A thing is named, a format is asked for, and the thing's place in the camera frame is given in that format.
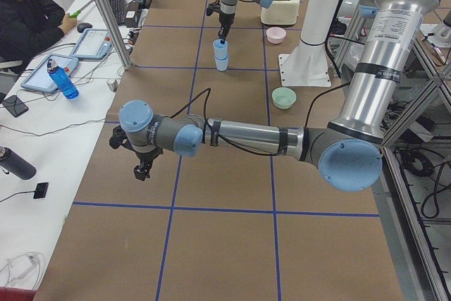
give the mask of white pillar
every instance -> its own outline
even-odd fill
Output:
[[[309,0],[299,45],[291,54],[279,55],[282,86],[330,86],[323,43],[338,2],[339,0]]]

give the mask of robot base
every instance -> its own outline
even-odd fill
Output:
[[[328,64],[322,46],[308,47],[315,53],[301,51],[302,44],[291,54],[279,54],[280,81],[283,87],[330,87]]]

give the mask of black water bottle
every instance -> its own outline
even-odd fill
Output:
[[[23,180],[31,179],[36,174],[36,168],[32,164],[8,147],[0,146],[0,166]]]

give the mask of keyboard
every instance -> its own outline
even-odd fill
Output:
[[[111,9],[113,10],[114,18],[118,25],[124,23],[125,18],[125,0],[108,0]]]

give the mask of chair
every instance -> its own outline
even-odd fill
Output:
[[[19,78],[19,74],[14,73],[10,70],[11,67],[16,67],[22,65],[21,60],[17,61],[4,61],[5,59],[0,56],[0,75],[4,77],[13,78],[14,82]]]

